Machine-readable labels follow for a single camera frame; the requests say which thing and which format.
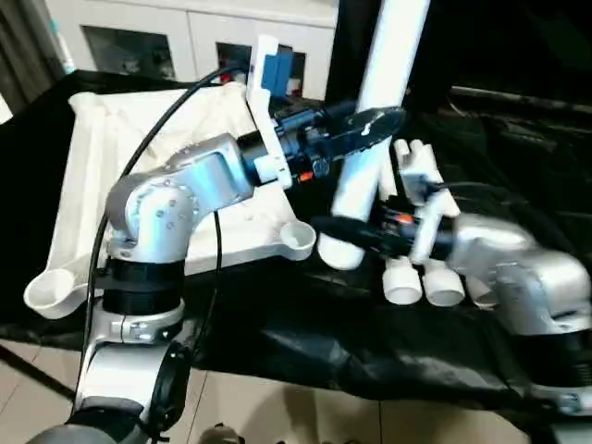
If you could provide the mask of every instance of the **white pvc pipe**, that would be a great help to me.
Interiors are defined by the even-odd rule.
[[[401,105],[422,34],[429,0],[383,0],[370,49],[358,111]],[[367,220],[380,168],[388,160],[390,139],[344,163],[331,213]],[[354,245],[321,234],[321,258],[333,268],[350,270],[364,258]]]

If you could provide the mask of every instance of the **white bracket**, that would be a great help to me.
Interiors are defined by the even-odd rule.
[[[269,168],[272,168],[277,180],[284,190],[292,186],[292,175],[286,156],[281,149],[276,127],[269,116],[269,100],[271,92],[263,88],[265,61],[268,56],[277,56],[279,41],[270,35],[260,35],[251,55],[251,73],[247,84],[247,104],[251,108],[255,126],[261,133],[263,143],[269,153],[256,163],[260,177],[269,178]]]

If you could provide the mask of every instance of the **floor tile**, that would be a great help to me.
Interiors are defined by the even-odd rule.
[[[21,344],[8,340],[0,340],[0,344],[29,362],[35,359],[35,356],[40,350],[40,347],[37,345]],[[20,372],[13,370],[10,366],[0,361],[0,413],[22,378],[23,376]]]
[[[197,443],[204,430],[224,423],[247,444],[342,444],[349,439],[375,444],[377,413],[377,403],[344,394],[209,372],[189,442]]]
[[[76,385],[79,353],[41,349],[33,364],[73,388]],[[0,414],[0,436],[6,443],[24,443],[39,432],[63,424],[71,404],[53,391],[28,378],[18,385]]]
[[[382,405],[385,443],[527,444],[528,436],[491,412],[476,412],[423,401],[388,401]]]

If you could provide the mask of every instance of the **white pipe cap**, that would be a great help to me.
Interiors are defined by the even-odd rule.
[[[453,307],[464,299],[464,288],[459,275],[440,261],[425,265],[423,278],[425,297],[436,307]]]
[[[417,270],[406,257],[388,260],[382,275],[385,297],[390,303],[411,305],[422,299],[422,284]]]

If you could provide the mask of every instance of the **screw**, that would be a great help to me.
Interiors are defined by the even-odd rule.
[[[566,393],[559,397],[559,408],[562,412],[567,414],[582,412],[580,399],[573,393]]]

